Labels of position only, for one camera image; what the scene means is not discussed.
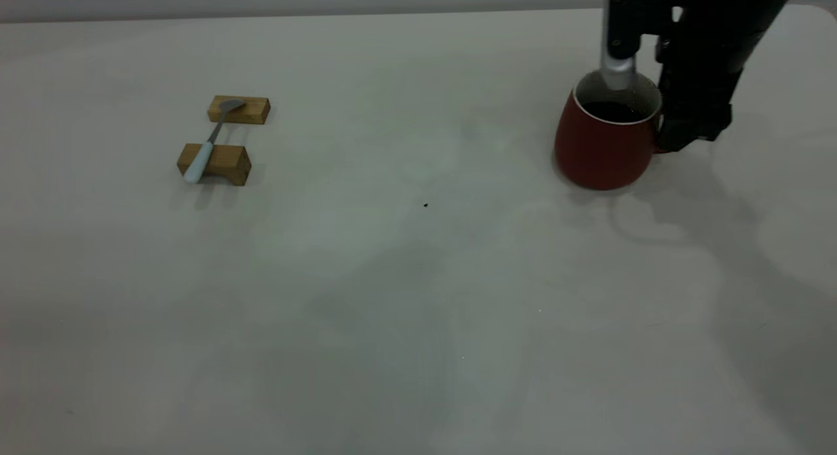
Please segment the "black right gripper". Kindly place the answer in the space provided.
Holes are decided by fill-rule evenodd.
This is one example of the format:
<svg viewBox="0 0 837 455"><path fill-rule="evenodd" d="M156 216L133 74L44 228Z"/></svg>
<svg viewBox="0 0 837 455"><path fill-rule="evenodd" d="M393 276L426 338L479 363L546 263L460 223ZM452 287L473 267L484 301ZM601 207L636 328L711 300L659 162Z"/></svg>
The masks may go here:
<svg viewBox="0 0 837 455"><path fill-rule="evenodd" d="M657 153L675 153L695 139L714 142L732 123L735 91L747 61L747 35L702 24L672 24L660 36L658 88L663 97ZM692 108L700 103L694 122Z"/></svg>

